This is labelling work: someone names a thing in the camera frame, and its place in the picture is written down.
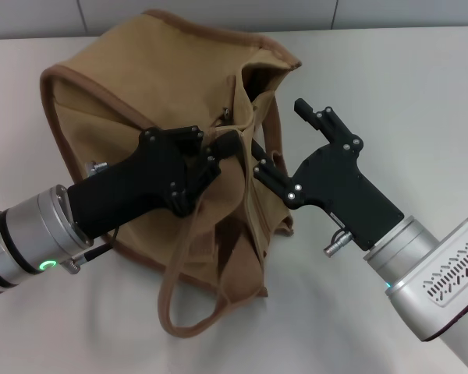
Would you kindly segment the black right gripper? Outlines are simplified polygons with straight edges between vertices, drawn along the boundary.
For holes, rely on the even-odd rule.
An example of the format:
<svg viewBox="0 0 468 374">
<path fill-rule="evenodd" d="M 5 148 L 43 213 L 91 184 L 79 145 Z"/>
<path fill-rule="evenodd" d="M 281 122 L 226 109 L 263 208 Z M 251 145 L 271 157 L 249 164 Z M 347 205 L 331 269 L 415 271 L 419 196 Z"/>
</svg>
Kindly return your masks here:
<svg viewBox="0 0 468 374">
<path fill-rule="evenodd" d="M 290 178 L 253 140 L 253 176 L 289 208 L 317 206 L 348 231 L 362 250 L 372 249 L 404 219 L 404 213 L 360 172 L 357 160 L 363 140 L 349 130 L 332 107 L 314 112 L 299 98 L 294 111 L 329 144 L 313 152 Z"/>
</svg>

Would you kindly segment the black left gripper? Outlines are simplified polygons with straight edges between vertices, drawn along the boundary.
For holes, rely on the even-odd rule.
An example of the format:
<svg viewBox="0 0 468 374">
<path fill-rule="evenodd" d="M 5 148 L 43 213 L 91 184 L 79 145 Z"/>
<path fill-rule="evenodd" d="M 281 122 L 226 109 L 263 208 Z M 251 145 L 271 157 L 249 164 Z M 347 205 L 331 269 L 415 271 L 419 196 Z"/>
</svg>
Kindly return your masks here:
<svg viewBox="0 0 468 374">
<path fill-rule="evenodd" d="M 218 160 L 240 150 L 236 131 L 207 142 L 197 126 L 145 129 L 125 160 L 68 188 L 74 222 L 88 238 L 97 238 L 156 209 L 186 217 L 221 174 Z M 186 157 L 195 156 L 188 167 Z"/>
</svg>

